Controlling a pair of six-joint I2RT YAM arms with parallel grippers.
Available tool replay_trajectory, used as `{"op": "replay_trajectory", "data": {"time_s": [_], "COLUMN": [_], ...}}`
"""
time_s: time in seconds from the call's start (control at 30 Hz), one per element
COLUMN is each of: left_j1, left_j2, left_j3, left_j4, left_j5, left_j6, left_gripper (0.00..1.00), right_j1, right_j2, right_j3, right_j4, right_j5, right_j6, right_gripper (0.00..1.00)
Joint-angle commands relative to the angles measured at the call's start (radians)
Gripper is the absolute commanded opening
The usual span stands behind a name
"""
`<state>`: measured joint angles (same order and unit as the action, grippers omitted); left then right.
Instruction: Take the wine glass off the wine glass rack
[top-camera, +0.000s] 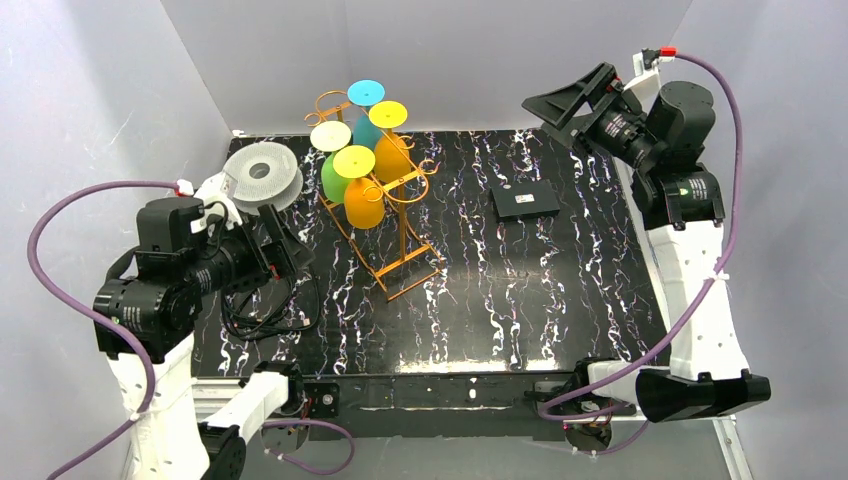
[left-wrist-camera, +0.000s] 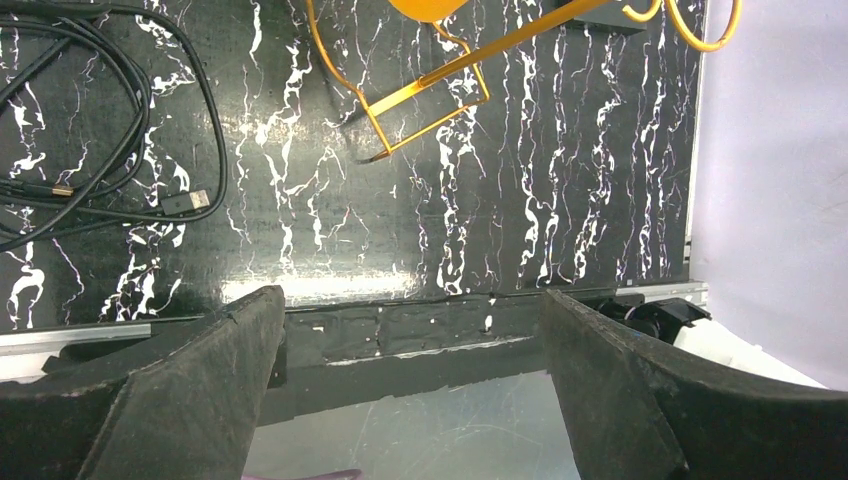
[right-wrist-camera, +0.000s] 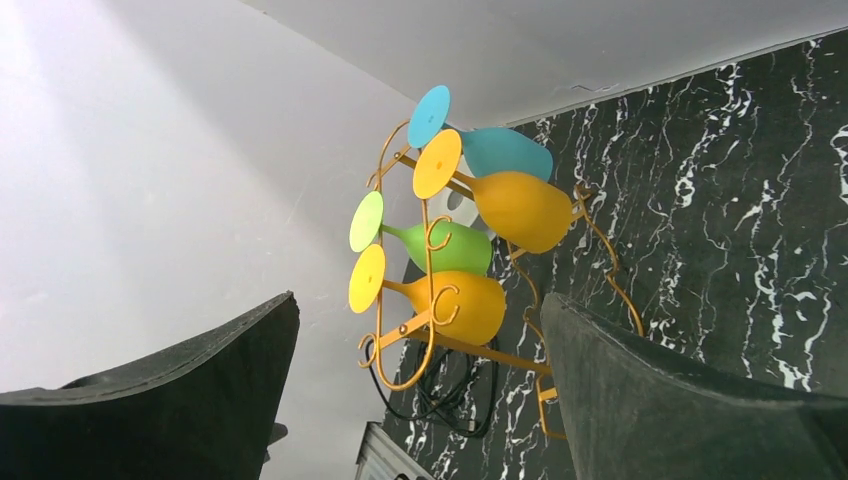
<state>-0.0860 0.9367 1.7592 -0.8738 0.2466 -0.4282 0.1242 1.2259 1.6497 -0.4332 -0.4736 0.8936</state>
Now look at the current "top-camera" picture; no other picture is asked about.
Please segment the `blue wine glass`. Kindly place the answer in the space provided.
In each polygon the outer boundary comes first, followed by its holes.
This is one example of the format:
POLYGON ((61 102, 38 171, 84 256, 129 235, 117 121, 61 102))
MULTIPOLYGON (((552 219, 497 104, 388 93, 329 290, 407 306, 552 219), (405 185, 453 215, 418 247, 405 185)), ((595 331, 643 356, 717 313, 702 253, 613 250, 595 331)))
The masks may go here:
POLYGON ((365 109, 365 113, 357 120, 353 129, 353 144, 373 150, 382 133, 369 119, 370 108, 381 102, 385 97, 385 88, 376 80, 362 79, 354 82, 347 90, 348 100, 365 109))

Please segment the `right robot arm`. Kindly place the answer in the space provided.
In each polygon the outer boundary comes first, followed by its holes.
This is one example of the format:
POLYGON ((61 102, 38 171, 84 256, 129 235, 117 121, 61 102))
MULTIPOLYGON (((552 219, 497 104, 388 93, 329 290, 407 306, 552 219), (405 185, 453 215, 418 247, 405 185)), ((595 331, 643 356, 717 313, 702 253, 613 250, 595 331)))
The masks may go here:
POLYGON ((665 335, 645 355, 579 363, 578 386, 540 402, 538 415, 574 423, 581 415, 562 414, 561 405, 606 399, 660 423, 732 415, 767 401, 770 381, 751 371, 732 320, 725 267, 734 217, 700 160, 716 119, 712 93, 689 81, 659 84, 651 69, 623 83, 602 63, 523 107, 567 148, 602 150, 631 168, 667 308, 665 335))

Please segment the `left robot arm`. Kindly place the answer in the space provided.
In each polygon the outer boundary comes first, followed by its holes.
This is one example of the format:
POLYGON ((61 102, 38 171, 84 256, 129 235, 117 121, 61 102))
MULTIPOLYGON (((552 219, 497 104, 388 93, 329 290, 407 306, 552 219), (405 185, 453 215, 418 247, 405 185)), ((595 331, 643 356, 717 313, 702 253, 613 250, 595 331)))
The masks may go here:
POLYGON ((197 419, 191 353, 204 297, 292 283, 315 258, 270 205, 260 208, 270 235, 264 245, 243 226, 210 242, 193 228, 209 213, 222 216, 224 208, 193 197, 148 202, 136 217, 137 275, 111 274, 93 303, 136 336, 153 364, 152 402, 132 433, 136 479, 238 478, 250 439, 292 396, 293 367, 264 362, 216 413, 197 419))

